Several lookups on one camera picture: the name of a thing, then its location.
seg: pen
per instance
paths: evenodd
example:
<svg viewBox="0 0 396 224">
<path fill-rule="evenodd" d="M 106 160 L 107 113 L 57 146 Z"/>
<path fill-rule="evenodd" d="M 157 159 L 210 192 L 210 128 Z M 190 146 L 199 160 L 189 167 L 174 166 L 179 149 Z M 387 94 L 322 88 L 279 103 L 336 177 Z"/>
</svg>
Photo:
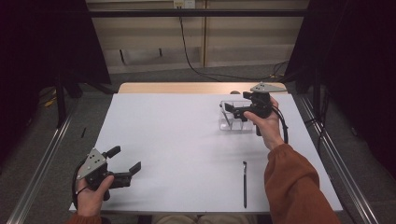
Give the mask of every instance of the pen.
<svg viewBox="0 0 396 224">
<path fill-rule="evenodd" d="M 244 161 L 244 206 L 247 208 L 247 168 L 248 163 Z"/>
</svg>

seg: human hand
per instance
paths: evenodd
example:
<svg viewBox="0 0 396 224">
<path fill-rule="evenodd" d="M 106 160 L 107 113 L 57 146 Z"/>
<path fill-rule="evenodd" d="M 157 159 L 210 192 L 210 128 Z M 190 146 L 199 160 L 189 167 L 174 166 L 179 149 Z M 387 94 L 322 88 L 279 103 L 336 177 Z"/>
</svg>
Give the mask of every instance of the human hand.
<svg viewBox="0 0 396 224">
<path fill-rule="evenodd" d="M 278 103 L 273 97 L 271 97 L 271 103 L 278 107 Z M 274 111 L 266 119 L 262 119 L 249 111 L 246 111 L 244 116 L 259 127 L 264 144 L 268 149 L 272 150 L 285 143 L 280 136 L 279 117 Z"/>
<path fill-rule="evenodd" d="M 97 190 L 88 189 L 85 178 L 78 181 L 78 215 L 83 217 L 95 217 L 100 215 L 105 192 L 114 181 L 114 175 L 106 177 Z"/>
</svg>

